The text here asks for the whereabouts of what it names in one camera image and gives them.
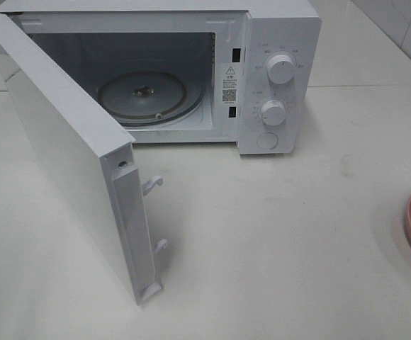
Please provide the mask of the round white door button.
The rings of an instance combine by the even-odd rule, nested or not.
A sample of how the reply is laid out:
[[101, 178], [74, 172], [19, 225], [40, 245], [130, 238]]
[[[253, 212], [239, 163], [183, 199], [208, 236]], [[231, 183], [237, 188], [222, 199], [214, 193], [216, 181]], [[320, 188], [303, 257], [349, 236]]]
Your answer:
[[277, 147], [278, 136], [272, 132], [264, 132], [257, 138], [257, 145], [261, 149], [272, 150]]

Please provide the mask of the white timer knob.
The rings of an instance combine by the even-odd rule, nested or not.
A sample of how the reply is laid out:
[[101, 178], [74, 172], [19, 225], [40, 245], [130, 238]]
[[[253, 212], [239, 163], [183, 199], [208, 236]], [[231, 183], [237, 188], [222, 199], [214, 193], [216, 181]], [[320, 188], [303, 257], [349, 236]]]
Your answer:
[[260, 116], [263, 124], [277, 126], [286, 119], [287, 110], [281, 101], [270, 100], [261, 106]]

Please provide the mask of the white microwave door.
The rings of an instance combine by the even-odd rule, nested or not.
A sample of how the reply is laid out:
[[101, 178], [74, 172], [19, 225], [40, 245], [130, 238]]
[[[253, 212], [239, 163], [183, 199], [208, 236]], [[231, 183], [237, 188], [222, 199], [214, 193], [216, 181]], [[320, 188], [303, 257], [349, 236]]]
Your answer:
[[161, 290], [133, 136], [9, 16], [0, 14], [0, 72], [31, 147], [137, 304]]

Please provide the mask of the glass microwave turntable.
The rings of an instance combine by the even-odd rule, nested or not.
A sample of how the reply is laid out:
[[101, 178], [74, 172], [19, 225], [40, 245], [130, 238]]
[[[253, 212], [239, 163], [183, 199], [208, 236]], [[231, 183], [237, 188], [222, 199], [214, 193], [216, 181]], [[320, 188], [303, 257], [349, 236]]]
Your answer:
[[97, 91], [98, 103], [121, 125], [145, 127], [188, 115], [203, 100], [201, 82], [167, 72], [131, 72], [118, 76]]

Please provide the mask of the white warning label sticker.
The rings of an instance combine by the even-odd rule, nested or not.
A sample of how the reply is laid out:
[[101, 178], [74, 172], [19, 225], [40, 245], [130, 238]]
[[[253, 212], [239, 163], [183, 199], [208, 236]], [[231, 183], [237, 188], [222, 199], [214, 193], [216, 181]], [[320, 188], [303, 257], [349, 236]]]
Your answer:
[[242, 65], [240, 63], [222, 63], [218, 76], [221, 101], [224, 104], [236, 104], [240, 99]]

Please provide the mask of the white microwave oven body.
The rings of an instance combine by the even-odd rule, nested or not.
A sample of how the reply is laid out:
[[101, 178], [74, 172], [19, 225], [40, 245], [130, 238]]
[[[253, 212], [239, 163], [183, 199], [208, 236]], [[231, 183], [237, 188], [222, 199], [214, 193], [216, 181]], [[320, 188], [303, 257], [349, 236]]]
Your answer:
[[[100, 87], [131, 72], [167, 72], [204, 85], [201, 103], [176, 120], [125, 127], [111, 116], [133, 143], [234, 142], [240, 154], [294, 148], [322, 24], [307, 1], [5, 1], [0, 14], [97, 103]], [[292, 54], [297, 67], [288, 83], [277, 85], [266, 61], [280, 51]], [[222, 63], [242, 65], [234, 105], [220, 99]], [[286, 107], [280, 125], [261, 120], [261, 106], [270, 100]], [[275, 149], [258, 147], [264, 132], [278, 136]]]

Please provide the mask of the upper white power knob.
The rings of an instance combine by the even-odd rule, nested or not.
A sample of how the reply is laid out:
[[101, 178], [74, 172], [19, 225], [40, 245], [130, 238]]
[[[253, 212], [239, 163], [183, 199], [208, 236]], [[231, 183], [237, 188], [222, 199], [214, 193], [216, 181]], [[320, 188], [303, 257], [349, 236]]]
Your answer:
[[266, 73], [273, 84], [282, 85], [288, 83], [295, 75], [295, 57], [284, 51], [270, 55], [266, 61]]

